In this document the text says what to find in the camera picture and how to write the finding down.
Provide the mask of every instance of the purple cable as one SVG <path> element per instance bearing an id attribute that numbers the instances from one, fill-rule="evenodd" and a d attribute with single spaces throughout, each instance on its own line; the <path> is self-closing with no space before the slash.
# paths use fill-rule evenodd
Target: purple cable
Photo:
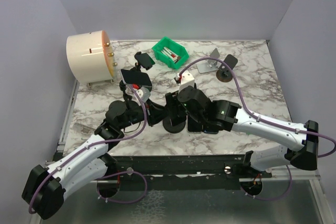
<path id="1" fill-rule="evenodd" d="M 254 119 L 258 119 L 258 117 L 256 115 L 254 115 L 246 106 L 246 103 L 244 101 L 244 98 L 243 98 L 243 94 L 241 93 L 241 88 L 239 86 L 239 83 L 238 83 L 238 80 L 237 80 L 237 77 L 235 75 L 235 73 L 233 72 L 233 70 L 229 67 L 228 64 L 226 64 L 225 62 L 223 62 L 222 60 L 219 60 L 219 59 L 216 59 L 216 58 L 212 58 L 212 57 L 205 57 L 205 58 L 201 58 L 201 59 L 198 59 L 198 60 L 195 60 L 193 62 L 191 62 L 188 66 L 186 66 L 184 69 L 182 69 L 182 71 L 180 72 L 180 76 L 181 74 L 183 74 L 183 72 L 185 70 L 187 70 L 189 67 L 191 67 L 193 64 L 199 62 L 199 61 L 202 61 L 202 60 L 216 60 L 218 62 L 220 62 L 221 64 L 223 64 L 229 71 L 230 73 L 232 74 L 232 77 L 236 83 L 236 87 L 237 87 L 237 90 L 238 90 L 238 94 L 239 94 L 239 97 L 240 97 L 240 100 L 241 100 L 241 103 L 243 104 L 243 108 L 244 110 Z M 284 130 L 287 130 L 287 131 L 293 131 L 293 132 L 296 132 L 296 129 L 294 128 L 291 128 L 291 127 L 287 127 L 287 126 L 283 126 L 281 124 L 277 124 L 277 123 L 274 123 L 274 122 L 270 122 L 270 121 L 267 121 L 263 118 L 260 118 L 259 119 L 261 122 L 264 122 L 266 124 L 269 124 L 269 125 L 272 125 L 274 127 L 278 127 L 278 128 L 281 128 L 281 129 L 284 129 Z M 311 132 L 311 131 L 303 131 L 303 130 L 300 130 L 299 133 L 303 133 L 303 134 L 309 134 L 309 135 L 313 135 L 313 136 L 317 136 L 317 137 L 321 137 L 321 138 L 324 138 L 324 139 L 327 139 L 329 141 L 331 141 L 332 143 L 334 143 L 334 148 L 330 151 L 330 152 L 327 152 L 327 153 L 324 153 L 324 154 L 321 154 L 321 155 L 318 155 L 318 157 L 327 157 L 331 154 L 333 154 L 334 152 L 336 152 L 336 140 L 329 137 L 329 136 L 326 136 L 326 135 L 323 135 L 323 134 L 320 134 L 320 133 L 316 133 L 316 132 Z"/>
<path id="2" fill-rule="evenodd" d="M 134 173 L 134 174 L 139 175 L 145 183 L 145 189 L 143 191 L 143 194 L 139 198 L 134 199 L 134 200 L 129 200 L 129 201 L 122 201 L 122 200 L 117 200 L 117 199 L 104 198 L 103 196 L 100 195 L 99 189 L 97 187 L 97 194 L 99 195 L 99 197 L 104 199 L 104 200 L 107 200 L 109 202 L 114 202 L 114 203 L 119 203 L 119 204 L 133 204 L 133 203 L 136 203 L 136 202 L 142 200 L 146 196 L 146 193 L 147 193 L 147 181 L 146 181 L 145 176 L 143 176 L 141 173 L 138 173 L 136 171 L 132 171 L 132 172 L 125 171 L 125 172 L 119 172 L 119 173 L 114 173 L 114 174 L 111 174 L 111 175 L 108 175 L 108 176 L 104 176 L 104 177 L 98 178 L 97 180 L 110 178 L 110 177 L 114 177 L 114 176 L 118 176 L 118 175 L 122 175 L 122 174 L 129 174 L 129 173 Z"/>
<path id="3" fill-rule="evenodd" d="M 290 172 L 290 169 L 289 169 L 288 165 L 286 165 L 286 168 L 287 168 L 288 174 L 289 174 L 289 185 L 288 185 L 286 191 L 283 194 L 281 194 L 280 196 L 274 197 L 274 198 L 262 198 L 262 197 L 258 197 L 258 196 L 253 197 L 252 195 L 245 192 L 246 196 L 248 196 L 250 198 L 253 198 L 253 199 L 262 200 L 262 201 L 275 201 L 275 200 L 280 200 L 282 198 L 285 198 L 289 194 L 290 190 L 292 189 L 292 185 L 293 185 L 292 173 Z"/>
<path id="4" fill-rule="evenodd" d="M 105 141 L 99 141 L 99 142 L 96 142 L 96 143 L 92 143 L 90 145 L 88 145 L 89 148 L 95 146 L 95 145 L 98 145 L 98 144 L 108 144 L 108 143 L 112 143 L 112 142 L 119 142 L 119 141 L 124 141 L 124 140 L 128 140 L 128 139 L 131 139 L 131 138 L 134 138 L 136 136 L 138 136 L 139 134 L 141 134 L 141 132 L 143 132 L 143 130 L 145 129 L 146 125 L 147 125 L 147 113 L 146 113 L 146 108 L 145 108 L 145 105 L 144 103 L 142 102 L 142 100 L 140 99 L 139 95 L 136 93 L 136 91 L 131 87 L 129 86 L 129 88 L 132 90 L 132 92 L 134 93 L 135 97 L 138 99 L 138 101 L 140 102 L 140 105 L 141 105 L 141 108 L 142 108 L 142 111 L 143 111 L 143 114 L 144 114 L 144 120 L 143 120 L 143 125 L 142 125 L 142 128 L 136 132 L 134 135 L 132 136 L 127 136 L 127 137 L 124 137 L 124 138 L 120 138 L 120 139 L 111 139 L 111 140 L 105 140 Z M 64 161 L 62 164 L 59 165 L 60 168 L 63 168 L 65 165 L 67 165 L 70 161 L 72 161 L 75 157 L 77 157 L 79 154 L 81 154 L 82 152 L 86 151 L 87 149 L 86 148 L 83 148 L 81 150 L 79 150 L 77 153 L 75 153 L 71 158 L 69 158 L 68 160 Z M 31 200 L 30 200 L 30 203 L 29 203 L 29 208 L 28 208 L 28 212 L 30 214 L 35 214 L 36 212 L 33 211 L 33 204 L 34 204 L 34 201 L 36 200 L 36 197 L 38 195 L 38 193 L 40 192 L 41 188 L 43 187 L 43 185 L 55 174 L 57 173 L 58 170 L 55 169 L 53 170 L 52 172 L 49 173 L 49 175 L 41 182 L 41 184 L 39 184 L 39 186 L 37 187 L 36 191 L 34 192 Z"/>

